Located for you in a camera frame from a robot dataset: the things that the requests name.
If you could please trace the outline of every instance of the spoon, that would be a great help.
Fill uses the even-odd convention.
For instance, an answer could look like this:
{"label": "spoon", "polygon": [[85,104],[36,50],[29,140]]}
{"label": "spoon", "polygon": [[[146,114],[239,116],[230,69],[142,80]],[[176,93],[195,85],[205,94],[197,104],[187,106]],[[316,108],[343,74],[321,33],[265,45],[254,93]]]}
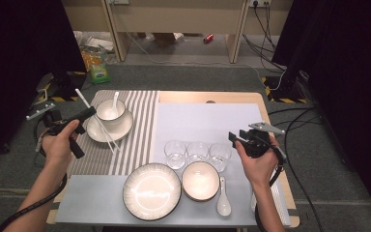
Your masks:
{"label": "spoon", "polygon": [[116,108],[117,98],[119,98],[119,92],[114,93],[113,108]]}
{"label": "spoon", "polygon": [[221,193],[216,204],[216,210],[222,216],[229,216],[231,214],[231,205],[228,201],[227,194],[225,194],[225,178],[219,177],[219,183],[221,185]]}
{"label": "spoon", "polygon": [[112,106],[112,112],[114,117],[117,117],[119,115],[119,112],[117,111],[117,98],[119,98],[119,92],[116,91],[114,93],[114,98],[113,98],[113,106]]}

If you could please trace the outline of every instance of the striped placemat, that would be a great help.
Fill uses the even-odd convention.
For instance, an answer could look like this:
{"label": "striped placemat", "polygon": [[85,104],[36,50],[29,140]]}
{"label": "striped placemat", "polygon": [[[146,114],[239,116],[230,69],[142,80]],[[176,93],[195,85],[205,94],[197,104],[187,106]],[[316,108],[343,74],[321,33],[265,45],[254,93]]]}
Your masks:
{"label": "striped placemat", "polygon": [[[91,105],[95,108],[104,100],[113,99],[113,90],[100,90]],[[153,132],[155,111],[159,91],[119,91],[119,100],[125,102],[133,116],[133,126],[128,135],[117,141],[121,153],[116,156],[107,143],[100,143],[84,133],[78,136],[77,143],[85,153],[81,159],[73,158],[68,175],[128,175],[135,168],[146,164],[153,154]]]}

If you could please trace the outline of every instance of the white bowl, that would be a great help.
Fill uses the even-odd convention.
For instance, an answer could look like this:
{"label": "white bowl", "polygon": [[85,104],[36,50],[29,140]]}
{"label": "white bowl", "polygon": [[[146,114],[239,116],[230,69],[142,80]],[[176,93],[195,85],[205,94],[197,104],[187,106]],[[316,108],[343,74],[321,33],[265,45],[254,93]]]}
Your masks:
{"label": "white bowl", "polygon": [[118,125],[121,123],[121,118],[126,112],[124,102],[117,100],[116,108],[113,107],[113,100],[103,101],[96,108],[96,114],[108,126]]}
{"label": "white bowl", "polygon": [[182,179],[185,195],[192,200],[207,201],[218,192],[218,172],[207,162],[197,161],[188,165]]}

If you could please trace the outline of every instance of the gray carpet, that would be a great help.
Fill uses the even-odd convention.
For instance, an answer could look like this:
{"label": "gray carpet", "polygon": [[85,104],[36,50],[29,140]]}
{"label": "gray carpet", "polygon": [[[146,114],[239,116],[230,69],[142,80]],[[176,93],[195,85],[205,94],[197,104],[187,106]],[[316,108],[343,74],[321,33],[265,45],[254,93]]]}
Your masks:
{"label": "gray carpet", "polygon": [[[176,66],[109,67],[112,81],[92,85],[86,81],[82,94],[90,101],[98,90],[177,90],[258,92],[264,96],[269,113],[295,107],[311,107],[312,103],[276,103],[267,101],[256,72],[249,68],[208,68]],[[261,75],[271,74],[260,71]],[[82,101],[57,102],[64,117],[85,108]],[[286,129],[302,110],[289,110],[270,115],[271,122]],[[302,121],[310,121],[288,132],[287,144],[277,137],[288,155],[294,171],[315,206],[325,231],[371,231],[371,199],[355,172],[342,162],[332,135],[320,113],[312,110]],[[35,159],[32,131],[34,122],[24,122],[10,142],[11,151],[0,154],[0,222],[17,209],[24,193],[40,172],[43,158]],[[301,224],[293,231],[319,231],[314,213],[296,181],[293,170],[286,165],[288,180],[299,209]],[[112,231],[124,231],[115,228]],[[49,225],[47,231],[101,231],[87,225]]]}

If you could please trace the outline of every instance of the bowl rim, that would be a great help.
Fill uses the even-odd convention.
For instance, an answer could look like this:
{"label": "bowl rim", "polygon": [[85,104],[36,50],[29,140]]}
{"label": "bowl rim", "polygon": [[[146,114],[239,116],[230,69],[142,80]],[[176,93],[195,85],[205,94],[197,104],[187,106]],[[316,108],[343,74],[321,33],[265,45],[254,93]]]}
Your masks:
{"label": "bowl rim", "polygon": [[127,111],[128,109],[127,109],[127,107],[126,107],[125,102],[124,102],[124,101],[121,101],[121,100],[117,100],[117,102],[121,102],[122,105],[123,105],[123,107],[124,107],[124,110],[123,110],[123,112],[119,115],[119,117],[117,117],[117,118],[115,118],[115,119],[103,119],[103,118],[101,118],[101,117],[99,116],[99,114],[98,114],[98,112],[99,112],[99,107],[100,107],[102,104],[105,104],[106,102],[112,102],[112,104],[113,104],[113,101],[114,101],[113,99],[104,100],[104,101],[100,102],[100,103],[98,104],[98,106],[96,106],[96,115],[99,117],[100,120],[103,120],[103,121],[105,121],[105,122],[113,122],[113,121],[116,121],[116,120],[121,119],[122,116],[126,113],[126,111]]}
{"label": "bowl rim", "polygon": [[[216,191],[213,193],[213,195],[209,196],[208,198],[204,198],[204,199],[198,199],[198,198],[195,198],[193,196],[190,195],[190,193],[188,193],[186,191],[186,188],[184,186],[184,182],[185,182],[185,174],[186,174],[186,171],[188,168],[190,168],[192,165],[196,165],[194,163],[205,163],[208,165],[208,167],[210,167],[210,169],[212,169],[214,171],[214,173],[216,173],[216,179],[217,179],[217,184],[218,184],[218,187],[216,188]],[[206,162],[206,161],[195,161],[195,162],[192,162],[190,163],[188,166],[185,167],[185,170],[183,171],[183,174],[182,174],[182,189],[185,193],[186,196],[188,196],[191,200],[194,200],[194,201],[198,201],[198,202],[205,202],[205,201],[209,201],[211,199],[213,199],[216,194],[218,193],[218,190],[219,190],[219,173],[216,171],[215,167],[213,167],[209,162]]]}
{"label": "bowl rim", "polygon": [[182,182],[181,182],[181,180],[180,180],[180,178],[179,178],[179,176],[177,175],[177,173],[173,170],[173,169],[171,169],[171,167],[169,167],[168,165],[166,165],[166,164],[163,164],[163,163],[159,163],[159,162],[149,162],[149,163],[146,163],[146,164],[143,164],[143,165],[140,165],[140,166],[138,166],[137,168],[135,168],[129,175],[128,175],[128,177],[126,178],[126,180],[125,180],[125,183],[123,184],[123,189],[122,189],[122,198],[123,198],[123,204],[125,205],[125,207],[126,207],[126,209],[134,216],[134,217],[136,217],[136,218],[139,218],[139,219],[142,219],[142,220],[147,220],[147,221],[155,221],[155,220],[159,220],[159,219],[162,219],[162,218],[166,218],[168,215],[170,215],[176,208],[177,208],[177,206],[179,205],[179,203],[180,203],[180,200],[181,200],[181,198],[182,198],[182,191],[180,190],[180,195],[179,195],[179,197],[177,198],[177,202],[176,202],[176,204],[172,207],[172,209],[167,213],[167,214],[165,214],[164,216],[162,216],[162,217],[155,217],[155,218],[143,218],[143,217],[140,217],[139,215],[137,215],[137,214],[135,214],[134,212],[132,212],[129,208],[128,208],[128,206],[127,206],[127,203],[126,203],[126,199],[125,199],[125,190],[126,190],[126,188],[127,188],[127,185],[128,185],[128,181],[130,180],[130,177],[132,176],[132,174],[135,172],[135,171],[139,171],[140,169],[144,169],[144,168],[146,168],[146,166],[150,166],[150,165],[154,165],[154,166],[164,166],[164,168],[166,168],[167,170],[169,170],[169,172],[172,174],[172,175],[174,175],[174,176],[176,176],[177,177],[177,179],[176,179],[176,181],[177,181],[177,183],[179,183],[180,184],[180,188],[182,187]]}

